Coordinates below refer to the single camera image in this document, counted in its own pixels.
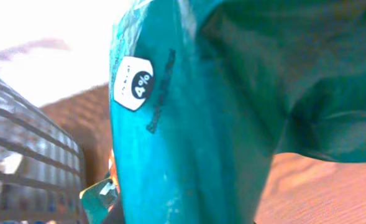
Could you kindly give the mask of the grey plastic lattice basket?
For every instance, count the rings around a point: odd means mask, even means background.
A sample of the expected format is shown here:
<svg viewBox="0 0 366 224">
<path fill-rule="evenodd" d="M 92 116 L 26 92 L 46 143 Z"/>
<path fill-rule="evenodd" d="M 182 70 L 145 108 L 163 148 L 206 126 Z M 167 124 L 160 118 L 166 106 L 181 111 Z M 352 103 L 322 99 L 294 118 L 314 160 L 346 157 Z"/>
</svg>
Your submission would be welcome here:
<svg viewBox="0 0 366 224">
<path fill-rule="evenodd" d="M 86 223 L 83 151 L 0 79 L 0 223 Z"/>
</svg>

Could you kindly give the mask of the green Nescafe coffee bag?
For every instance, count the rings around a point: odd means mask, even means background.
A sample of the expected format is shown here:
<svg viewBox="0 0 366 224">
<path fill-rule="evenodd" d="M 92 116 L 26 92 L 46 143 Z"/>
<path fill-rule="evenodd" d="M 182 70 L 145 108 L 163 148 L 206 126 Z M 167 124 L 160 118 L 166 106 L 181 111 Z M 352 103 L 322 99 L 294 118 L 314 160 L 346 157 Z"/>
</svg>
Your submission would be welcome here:
<svg viewBox="0 0 366 224">
<path fill-rule="evenodd" d="M 127 223 L 250 223 L 274 155 L 366 162 L 366 1 L 132 1 L 109 105 Z"/>
</svg>

